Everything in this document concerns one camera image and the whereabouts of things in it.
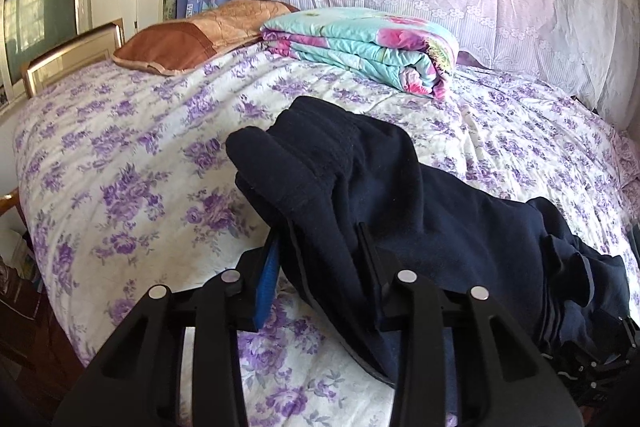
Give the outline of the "dark navy blue pants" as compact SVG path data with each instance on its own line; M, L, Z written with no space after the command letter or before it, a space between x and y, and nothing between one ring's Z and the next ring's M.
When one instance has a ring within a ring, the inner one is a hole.
M548 199L500 199L422 165L394 124L301 96L270 128L231 133L226 151L285 276L386 383L399 341L376 325L359 225L381 254L447 291L485 286L547 355L575 343L610 361L630 345L622 259L584 243Z

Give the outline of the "purple floral bed quilt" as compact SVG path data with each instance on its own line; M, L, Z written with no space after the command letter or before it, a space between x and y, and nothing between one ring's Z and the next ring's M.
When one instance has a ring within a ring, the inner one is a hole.
M439 102L259 46L171 78L104 62L30 101L15 131L38 267L82 363L152 285L201 285L264 239L224 140L269 126L301 95L397 124L423 164L492 195L552 200L638 288L626 236L639 213L634 144L540 80L463 67Z

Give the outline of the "wooden chair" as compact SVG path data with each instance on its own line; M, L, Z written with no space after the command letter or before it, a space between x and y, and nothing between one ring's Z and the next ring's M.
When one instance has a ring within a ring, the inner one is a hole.
M14 190L12 190L11 192L2 194L0 196L0 216L5 215L12 209L17 212L18 217L20 217L24 227L27 227L20 199L20 191L18 191L18 188L14 188Z

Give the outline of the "folded teal pink floral blanket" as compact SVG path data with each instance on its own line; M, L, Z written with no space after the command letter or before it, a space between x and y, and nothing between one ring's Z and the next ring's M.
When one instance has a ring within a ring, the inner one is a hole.
M260 28L271 52L322 63L414 95L445 98L459 43L445 27L365 8L298 11Z

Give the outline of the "brown satin pillow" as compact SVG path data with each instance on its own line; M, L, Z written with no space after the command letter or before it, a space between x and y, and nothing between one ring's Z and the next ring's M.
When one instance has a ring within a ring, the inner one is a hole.
M260 28L267 20L296 11L281 1L231 0L181 20L144 28L118 48L112 60L161 76L185 74L212 58L262 40Z

